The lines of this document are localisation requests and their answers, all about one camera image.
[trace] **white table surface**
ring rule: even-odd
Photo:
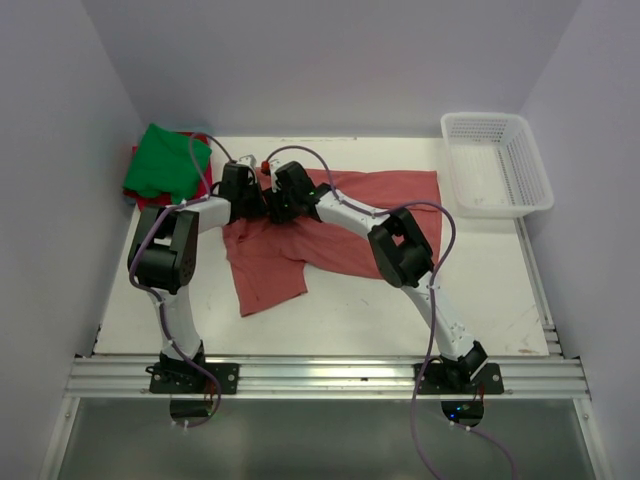
[[[316,149],[334,170],[438,170],[443,204],[455,216],[441,139],[221,137],[220,141],[235,158],[253,154],[260,161],[274,149],[295,143]],[[304,152],[287,151],[279,158],[320,168]],[[214,148],[215,179],[221,176],[224,160]],[[151,301],[127,279],[126,259],[138,217],[136,209],[96,354],[160,351],[160,329]],[[490,355],[547,355],[514,222],[456,220],[458,240],[440,280],[467,327]],[[449,235],[448,222],[443,219],[442,251]],[[337,275],[309,265],[304,274],[309,293],[242,318],[221,230],[200,235],[190,293],[194,321],[207,354],[424,354],[428,328],[400,290],[382,280]]]

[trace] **cable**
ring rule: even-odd
[[[198,171],[198,175],[200,176],[200,180],[202,180],[202,183],[204,184],[204,186],[207,187],[207,192],[209,192],[209,191],[211,191],[211,187],[209,186],[209,182],[207,181],[207,177],[204,176],[204,172],[200,168],[200,165],[198,165],[198,161],[196,159],[196,154],[193,151],[193,139],[196,138],[197,136],[206,137],[209,140],[211,140],[213,143],[215,143],[220,148],[220,150],[222,150],[222,153],[225,154],[225,156],[227,157],[227,160],[229,160],[230,163],[235,163],[235,160],[233,159],[233,157],[231,157],[231,154],[229,153],[229,151],[226,148],[224,148],[224,145],[222,145],[218,140],[213,138],[208,133],[193,132],[191,135],[189,135],[188,146],[189,146],[189,155],[191,156],[191,161],[193,162],[193,166],[196,167],[196,170]]]
[[[457,230],[456,230],[456,224],[455,221],[453,219],[453,216],[451,215],[451,213],[449,213],[449,211],[444,208],[442,205],[435,203],[435,202],[431,202],[429,200],[416,200],[413,202],[407,202],[404,203],[402,205],[398,205],[396,207],[387,209],[387,210],[381,210],[381,211],[377,211],[377,212],[371,212],[367,209],[364,209],[362,207],[359,207],[358,205],[354,205],[351,202],[349,202],[348,200],[345,200],[343,198],[340,197],[340,195],[338,194],[338,190],[336,188],[335,185],[335,181],[333,179],[333,174],[331,172],[331,169],[329,168],[329,165],[327,164],[327,162],[324,160],[324,158],[322,158],[322,156],[316,152],[315,150],[312,150],[309,147],[304,147],[302,145],[286,145],[284,147],[280,147],[277,148],[276,150],[274,150],[273,152],[271,152],[268,156],[266,161],[268,162],[269,160],[271,160],[275,155],[277,155],[280,152],[283,152],[285,150],[302,150],[304,152],[307,152],[311,155],[313,155],[315,158],[317,158],[320,163],[322,164],[322,166],[324,167],[325,171],[327,172],[327,178],[329,180],[329,186],[331,187],[331,193],[333,194],[333,196],[342,204],[346,205],[347,207],[351,208],[352,210],[355,210],[359,213],[365,214],[365,215],[372,215],[374,217],[381,217],[384,215],[388,215],[390,213],[393,213],[394,211],[401,209],[401,208],[407,208],[410,206],[414,206],[414,205],[428,205],[430,207],[433,207],[437,210],[439,210],[445,217],[447,217],[447,220],[449,221],[449,224],[451,225],[451,239],[449,240],[449,244],[447,245],[447,248],[445,249],[444,253],[442,254],[442,256],[440,257],[440,259],[438,260],[438,262],[435,264],[435,266],[433,267],[433,272],[431,273],[431,278],[429,279],[429,300],[430,300],[430,304],[431,304],[431,328],[430,328],[430,334],[429,334],[429,344],[427,346],[427,353],[424,357],[424,361],[422,362],[422,366],[420,367],[420,372],[418,373],[417,377],[416,377],[416,382],[415,382],[415,386],[413,388],[413,393],[411,395],[411,406],[410,406],[410,426],[411,426],[411,437],[413,438],[413,443],[416,447],[416,450],[418,452],[418,456],[420,457],[420,459],[422,460],[422,463],[425,465],[425,467],[427,467],[427,469],[431,472],[431,474],[436,477],[437,479],[442,479],[442,475],[440,475],[440,473],[438,473],[438,471],[435,469],[433,463],[431,462],[431,460],[429,460],[426,452],[424,451],[422,444],[420,442],[420,438],[418,436],[418,430],[417,430],[417,421],[416,421],[416,404],[417,404],[417,395],[418,395],[418,389],[420,387],[420,381],[422,379],[422,377],[424,376],[426,370],[427,370],[427,366],[431,360],[431,352],[433,350],[433,342],[435,340],[435,332],[436,332],[436,295],[435,295],[435,290],[433,288],[433,285],[435,283],[435,279],[436,276],[438,274],[438,272],[440,271],[440,268],[442,267],[442,264],[445,262],[445,260],[449,257],[449,254],[451,253],[451,250],[453,249],[453,245],[456,241],[456,235],[457,235]],[[499,443],[497,440],[493,439],[493,437],[489,436],[488,434],[484,433],[484,432],[480,432],[480,431],[475,431],[472,430],[476,435],[488,440],[489,442],[493,443],[496,447],[498,447],[507,457],[507,460],[509,460],[509,463],[511,465],[511,477],[512,478],[518,478],[518,471],[517,471],[517,467],[515,464],[515,461],[511,455],[511,453],[507,450],[507,448],[505,446],[503,446],[501,443]]]
[[[213,415],[220,408],[220,402],[222,401],[222,386],[220,385],[220,382],[215,377],[215,375],[213,375],[211,372],[209,372],[205,368],[203,368],[200,365],[198,365],[197,363],[195,363],[191,358],[189,358],[189,356],[186,353],[184,353],[182,351],[182,349],[175,342],[173,336],[171,335],[171,332],[169,331],[169,326],[167,324],[167,311],[166,311],[166,307],[164,305],[164,301],[162,299],[162,296],[155,289],[140,284],[138,282],[138,280],[136,279],[136,271],[138,270],[138,266],[140,265],[140,261],[142,259],[142,255],[144,254],[145,250],[147,249],[147,247],[151,243],[151,240],[153,240],[153,237],[155,236],[156,232],[158,231],[158,228],[160,228],[160,225],[162,224],[162,222],[165,220],[165,218],[167,218],[167,216],[171,212],[174,212],[174,211],[177,211],[177,210],[181,210],[181,209],[183,209],[185,207],[188,207],[188,206],[191,206],[191,205],[196,205],[198,203],[202,203],[202,202],[208,200],[210,198],[210,196],[217,196],[215,193],[213,193],[213,191],[220,184],[220,182],[216,182],[212,186],[209,185],[209,182],[207,181],[206,177],[204,176],[204,173],[202,172],[202,169],[200,168],[200,165],[198,165],[195,153],[193,151],[193,139],[198,135],[203,135],[203,136],[207,137],[209,140],[211,140],[213,143],[215,143],[224,152],[224,154],[226,155],[227,159],[230,162],[233,162],[233,158],[231,157],[231,155],[229,154],[227,149],[218,140],[213,138],[211,135],[209,135],[207,133],[202,133],[202,132],[193,132],[189,136],[189,142],[188,142],[189,155],[190,155],[191,161],[193,162],[194,167],[198,171],[198,175],[200,176],[200,179],[202,180],[202,183],[205,185],[206,190],[207,190],[208,193],[207,193],[207,195],[205,195],[205,196],[203,196],[201,198],[195,199],[195,200],[183,201],[182,203],[180,203],[178,205],[169,205],[169,206],[167,206],[162,211],[162,213],[160,213],[160,215],[158,215],[158,218],[156,219],[156,221],[154,222],[153,226],[151,227],[151,229],[147,233],[147,236],[144,238],[144,240],[140,244],[140,248],[138,248],[138,251],[134,255],[133,261],[131,262],[131,267],[129,269],[129,282],[131,283],[131,285],[133,285],[134,287],[136,287],[136,288],[138,288],[138,289],[140,289],[142,291],[145,291],[145,292],[149,293],[158,302],[158,313],[159,313],[159,316],[160,316],[160,328],[162,329],[162,333],[163,333],[164,337],[167,339],[167,342],[169,342],[169,344],[171,345],[173,350],[180,356],[180,358],[182,358],[182,360],[184,360],[184,362],[187,365],[189,365],[191,368],[193,368],[196,371],[198,371],[201,374],[203,374],[207,378],[207,380],[209,380],[215,386],[216,401],[215,401],[215,403],[213,405],[213,408],[212,408],[211,413],[209,414],[209,416],[207,416],[207,417],[205,417],[205,418],[203,418],[201,420],[195,421],[193,423],[185,422],[183,424],[183,426],[185,426],[186,428],[198,427],[198,426],[206,423],[207,421],[209,421],[211,419],[211,417],[213,417]]]
[[[197,370],[198,372],[200,372],[201,374],[203,374],[209,381],[211,381],[215,385],[216,402],[215,402],[215,404],[213,406],[211,414],[208,417],[205,417],[205,418],[203,418],[201,420],[198,420],[196,422],[193,422],[193,423],[191,423],[191,422],[186,423],[185,422],[185,424],[183,424],[183,425],[186,426],[187,428],[193,428],[193,427],[200,426],[200,425],[204,424],[205,422],[207,422],[208,420],[210,420],[211,417],[213,417],[213,415],[218,411],[218,408],[220,408],[220,402],[222,400],[222,396],[221,396],[222,387],[221,387],[220,382],[218,381],[218,379],[211,372],[209,372],[208,370],[204,369],[203,367],[201,367],[200,365],[195,363],[178,346],[178,344],[173,339],[173,336],[171,335],[171,332],[169,331],[169,326],[167,324],[167,311],[166,311],[166,307],[164,305],[164,301],[162,299],[162,296],[155,289],[140,284],[138,282],[138,280],[136,279],[135,274],[136,274],[136,270],[138,269],[138,266],[140,265],[140,260],[142,259],[142,255],[144,254],[145,250],[149,246],[149,243],[151,243],[151,240],[153,239],[154,235],[158,231],[158,228],[160,228],[160,225],[162,224],[164,219],[167,218],[167,216],[171,212],[174,212],[176,210],[181,210],[182,208],[187,207],[187,206],[191,206],[191,205],[196,205],[198,203],[202,203],[202,202],[206,201],[208,198],[209,198],[209,196],[206,195],[206,196],[204,196],[202,198],[199,198],[197,200],[191,200],[189,202],[183,202],[180,205],[169,205],[169,206],[167,206],[162,211],[162,213],[160,215],[158,215],[158,218],[156,219],[155,223],[153,224],[153,226],[149,230],[149,233],[147,234],[147,236],[144,238],[144,240],[140,244],[140,248],[138,249],[138,252],[133,257],[133,261],[131,262],[131,268],[129,269],[129,282],[131,283],[131,285],[133,285],[134,287],[136,287],[136,288],[138,288],[140,290],[143,290],[143,291],[149,293],[158,302],[158,312],[159,312],[159,316],[160,316],[160,328],[162,329],[162,333],[163,333],[164,337],[167,339],[169,344],[171,344],[171,347],[173,348],[173,350],[180,356],[180,358],[182,358],[182,360],[185,361],[185,363],[187,363],[187,365],[189,365],[191,368],[193,368],[193,369]]]

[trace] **black mounting bracket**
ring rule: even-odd
[[[417,380],[421,363],[413,366],[413,378]],[[473,379],[464,384],[455,384],[450,381],[451,367],[441,363],[438,359],[431,360],[420,385],[418,395],[475,395],[482,389],[485,395],[501,395],[504,393],[504,384],[500,365],[486,363]]]
[[[240,365],[237,363],[207,363],[204,348],[193,358],[193,362],[211,373],[224,395],[234,395],[238,389]],[[207,378],[183,360],[160,354],[160,361],[145,369],[151,375],[149,392],[156,394],[200,394],[207,391]]]

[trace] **metal extrusion frame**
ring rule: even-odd
[[[531,242],[523,219],[515,220],[523,258],[540,315],[549,356],[491,357],[500,365],[503,395],[487,398],[573,400],[589,458],[598,480],[613,478],[591,410],[582,363],[562,356]],[[408,400],[414,386],[413,364],[421,357],[207,356],[208,363],[236,362],[240,378],[236,395],[225,399],[394,399]],[[40,480],[58,477],[82,398],[169,398],[149,393],[144,369],[156,361],[146,355],[77,358],[72,366],[62,408],[54,427]],[[174,395],[172,398],[200,398]],[[464,396],[421,396],[420,401]]]
[[[77,359],[66,396],[76,398],[169,398],[148,391],[144,369],[152,356]],[[214,357],[207,362],[240,365],[237,393],[229,399],[408,399],[414,386],[413,365],[420,357]],[[505,394],[494,399],[588,399],[579,360],[556,357],[493,357],[500,365]],[[173,398],[199,398],[174,395]],[[464,399],[460,395],[420,399]]]
[[[40,469],[40,480],[56,480],[58,478],[79,405],[80,398],[78,397],[62,399],[62,406],[53,427],[49,448]]]

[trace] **glass panel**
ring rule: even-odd
[[[171,426],[166,399],[85,399],[60,478],[432,478],[409,431],[407,401],[224,399],[205,426]],[[451,428],[420,401],[425,450],[449,479],[507,479],[492,444]],[[479,425],[507,445],[520,479],[592,479],[571,401],[490,401]]]

